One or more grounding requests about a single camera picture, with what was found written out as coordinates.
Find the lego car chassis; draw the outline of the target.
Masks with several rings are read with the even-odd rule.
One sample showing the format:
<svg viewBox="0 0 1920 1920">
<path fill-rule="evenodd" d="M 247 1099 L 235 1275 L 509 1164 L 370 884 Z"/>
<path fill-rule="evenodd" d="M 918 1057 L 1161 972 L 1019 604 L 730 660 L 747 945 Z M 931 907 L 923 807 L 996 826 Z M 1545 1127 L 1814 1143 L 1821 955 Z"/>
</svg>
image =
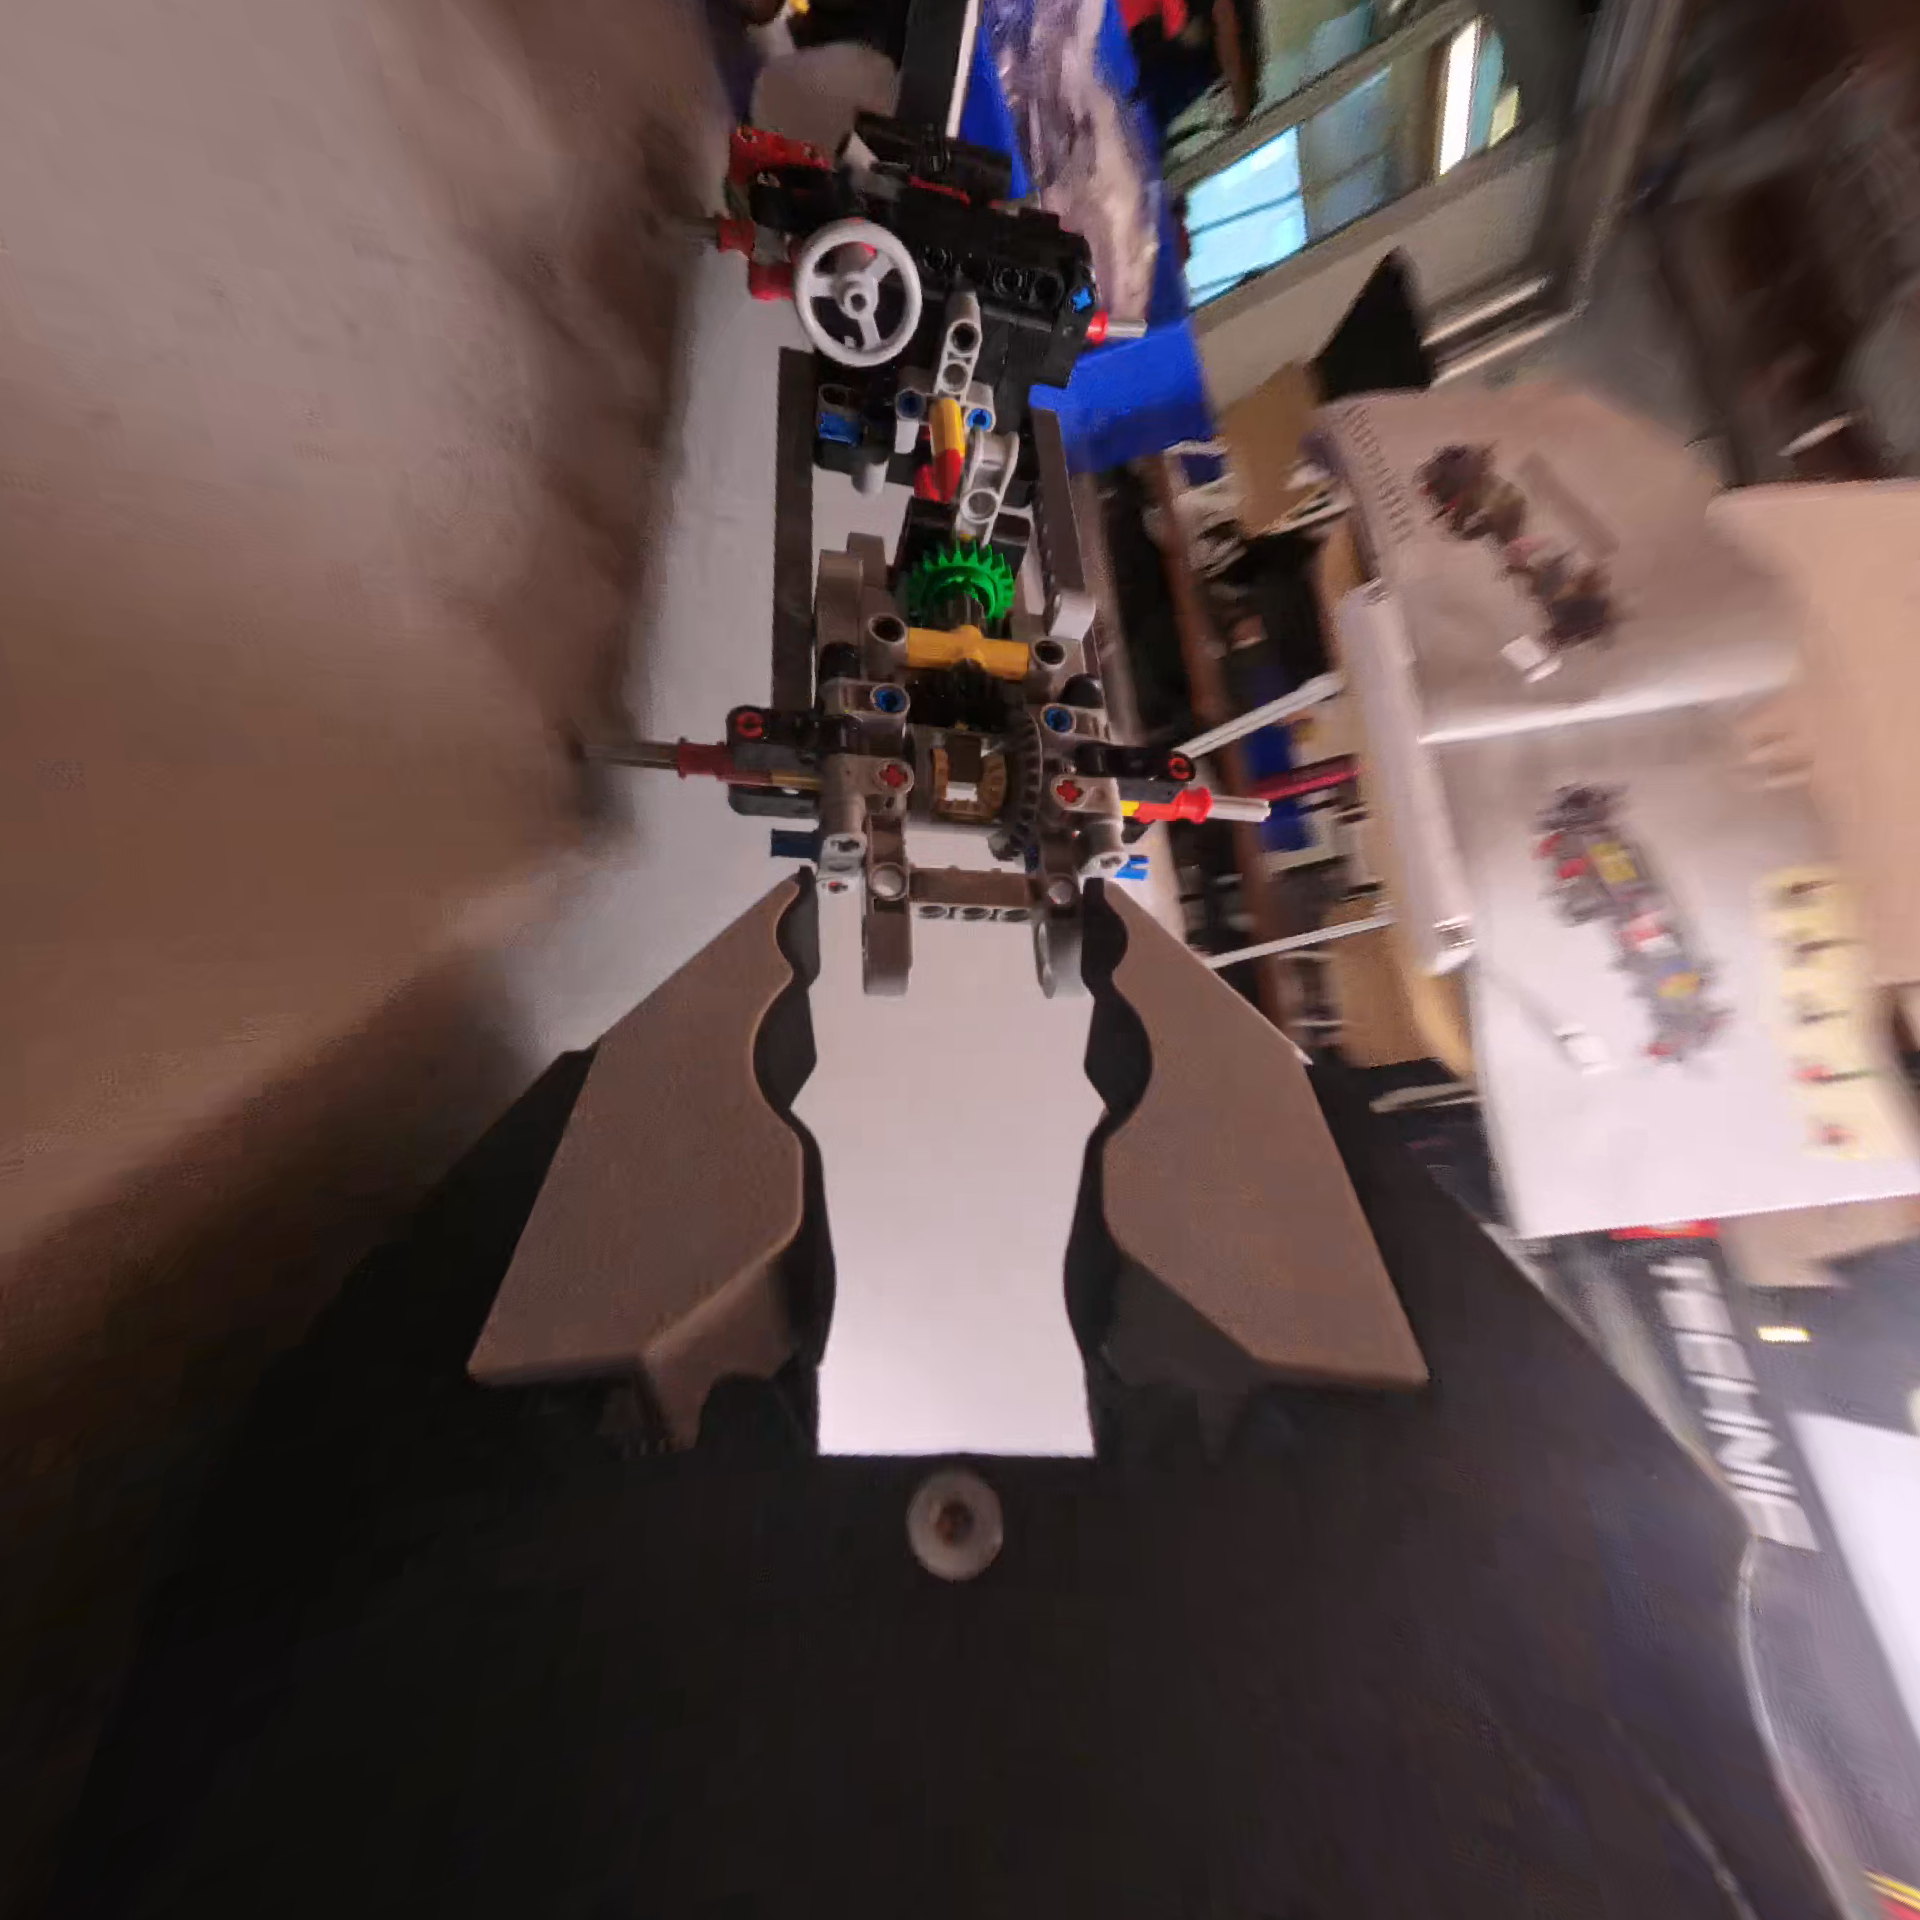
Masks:
<svg viewBox="0 0 1920 1920">
<path fill-rule="evenodd" d="M 918 922 L 1024 925 L 1043 995 L 1073 995 L 1084 891 L 1129 832 L 1266 815 L 1108 714 L 1065 441 L 1033 406 L 1122 335 L 1090 248 L 1017 205 L 1004 157 L 872 112 L 835 149 L 736 126 L 712 248 L 806 343 L 774 455 L 774 690 L 709 745 L 576 758 L 794 825 L 779 856 L 860 901 L 867 995 L 905 992 Z"/>
</svg>

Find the blue plastic bin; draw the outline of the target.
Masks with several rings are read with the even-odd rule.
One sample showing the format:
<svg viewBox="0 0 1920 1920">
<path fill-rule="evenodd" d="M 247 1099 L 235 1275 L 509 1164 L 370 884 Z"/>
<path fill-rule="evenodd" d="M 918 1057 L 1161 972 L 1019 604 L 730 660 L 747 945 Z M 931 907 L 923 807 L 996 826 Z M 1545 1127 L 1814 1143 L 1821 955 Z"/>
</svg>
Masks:
<svg viewBox="0 0 1920 1920">
<path fill-rule="evenodd" d="M 1078 232 L 1102 299 L 1139 323 L 1033 383 L 1067 465 L 1118 468 L 1207 438 L 1175 200 L 1115 4 L 982 4 L 956 136 L 1010 160 L 1013 200 Z"/>
</svg>

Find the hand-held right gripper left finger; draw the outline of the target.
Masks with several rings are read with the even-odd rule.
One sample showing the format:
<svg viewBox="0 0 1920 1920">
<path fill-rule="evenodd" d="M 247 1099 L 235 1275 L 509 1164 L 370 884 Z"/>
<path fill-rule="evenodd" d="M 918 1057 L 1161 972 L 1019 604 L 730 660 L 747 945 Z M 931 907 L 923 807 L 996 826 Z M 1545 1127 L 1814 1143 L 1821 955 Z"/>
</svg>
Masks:
<svg viewBox="0 0 1920 1920">
<path fill-rule="evenodd" d="M 719 1388 L 793 1383 L 833 1320 L 813 874 L 780 878 L 597 1043 L 487 1314 L 485 1388 L 624 1383 L 666 1448 Z"/>
</svg>

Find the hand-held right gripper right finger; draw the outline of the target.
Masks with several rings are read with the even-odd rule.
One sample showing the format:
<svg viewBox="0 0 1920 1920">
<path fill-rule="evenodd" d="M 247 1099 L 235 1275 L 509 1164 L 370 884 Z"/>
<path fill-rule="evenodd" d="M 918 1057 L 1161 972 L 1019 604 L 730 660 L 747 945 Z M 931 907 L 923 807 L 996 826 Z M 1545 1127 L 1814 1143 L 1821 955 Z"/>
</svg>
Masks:
<svg viewBox="0 0 1920 1920">
<path fill-rule="evenodd" d="M 1428 1363 L 1298 1049 L 1115 887 L 1083 904 L 1100 1120 L 1065 1249 L 1092 1444 L 1234 1444 Z"/>
</svg>

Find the black lego set box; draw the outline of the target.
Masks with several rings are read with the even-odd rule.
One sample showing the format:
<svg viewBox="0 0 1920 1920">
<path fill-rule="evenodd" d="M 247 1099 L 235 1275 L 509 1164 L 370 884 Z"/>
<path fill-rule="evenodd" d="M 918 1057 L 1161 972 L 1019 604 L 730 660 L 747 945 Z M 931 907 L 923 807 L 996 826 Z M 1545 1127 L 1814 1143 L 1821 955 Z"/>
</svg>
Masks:
<svg viewBox="0 0 1920 1920">
<path fill-rule="evenodd" d="M 1764 1285 L 1761 1218 L 1545 1245 L 1563 1303 L 1737 1506 L 1851 1580 L 1918 1739 L 1918 1245 Z"/>
</svg>

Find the background window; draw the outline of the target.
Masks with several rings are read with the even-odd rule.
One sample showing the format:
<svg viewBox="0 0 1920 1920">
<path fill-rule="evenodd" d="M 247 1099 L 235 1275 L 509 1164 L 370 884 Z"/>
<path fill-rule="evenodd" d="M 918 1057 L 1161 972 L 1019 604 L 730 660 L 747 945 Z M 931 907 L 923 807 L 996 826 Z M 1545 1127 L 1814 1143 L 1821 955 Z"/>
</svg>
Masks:
<svg viewBox="0 0 1920 1920">
<path fill-rule="evenodd" d="M 1165 178 L 1193 310 L 1571 102 L 1595 4 L 1195 4 Z"/>
</svg>

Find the wooden shelf unit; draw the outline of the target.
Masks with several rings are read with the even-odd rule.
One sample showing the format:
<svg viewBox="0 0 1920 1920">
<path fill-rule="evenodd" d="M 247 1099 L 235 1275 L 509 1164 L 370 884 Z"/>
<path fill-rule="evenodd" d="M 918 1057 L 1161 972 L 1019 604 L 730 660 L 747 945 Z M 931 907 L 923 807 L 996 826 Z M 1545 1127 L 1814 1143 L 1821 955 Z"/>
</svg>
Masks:
<svg viewBox="0 0 1920 1920">
<path fill-rule="evenodd" d="M 1304 1050 L 1474 1080 L 1465 989 L 1421 955 L 1421 871 L 1371 769 L 1335 636 L 1369 582 L 1311 464 L 1308 367 L 1227 403 L 1213 438 L 1139 465 L 1182 654 L 1183 753 L 1225 789 L 1178 826 L 1186 934 Z"/>
</svg>

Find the lego instruction booklet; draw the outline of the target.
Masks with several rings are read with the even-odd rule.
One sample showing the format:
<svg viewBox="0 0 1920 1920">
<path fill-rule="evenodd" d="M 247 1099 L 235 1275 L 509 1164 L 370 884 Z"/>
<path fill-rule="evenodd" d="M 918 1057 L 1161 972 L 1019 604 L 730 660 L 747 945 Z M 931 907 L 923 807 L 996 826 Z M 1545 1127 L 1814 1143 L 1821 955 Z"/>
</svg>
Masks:
<svg viewBox="0 0 1920 1920">
<path fill-rule="evenodd" d="M 1474 904 L 1474 1087 L 1521 1236 L 1918 1195 L 1918 1099 L 1808 776 L 1811 621 L 1723 491 L 1563 380 L 1323 406 Z"/>
</svg>

